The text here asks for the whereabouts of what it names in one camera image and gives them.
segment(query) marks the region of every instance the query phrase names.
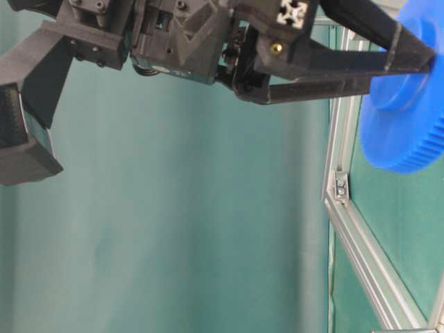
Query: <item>blue gear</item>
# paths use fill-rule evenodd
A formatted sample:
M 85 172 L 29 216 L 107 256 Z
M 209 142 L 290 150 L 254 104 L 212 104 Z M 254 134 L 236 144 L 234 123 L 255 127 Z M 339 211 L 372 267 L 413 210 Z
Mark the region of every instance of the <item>blue gear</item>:
M 444 0 L 409 0 L 398 21 L 437 52 L 434 67 L 428 75 L 374 78 L 359 132 L 371 164 L 411 173 L 444 151 Z

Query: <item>teal curtain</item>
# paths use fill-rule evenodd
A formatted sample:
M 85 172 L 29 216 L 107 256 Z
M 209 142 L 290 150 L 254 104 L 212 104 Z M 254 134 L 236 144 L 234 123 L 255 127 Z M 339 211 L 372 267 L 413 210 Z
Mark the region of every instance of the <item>teal curtain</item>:
M 1 52 L 42 18 L 3 1 Z M 1 189 L 0 331 L 326 332 L 327 129 L 327 101 L 74 62 L 65 171 Z

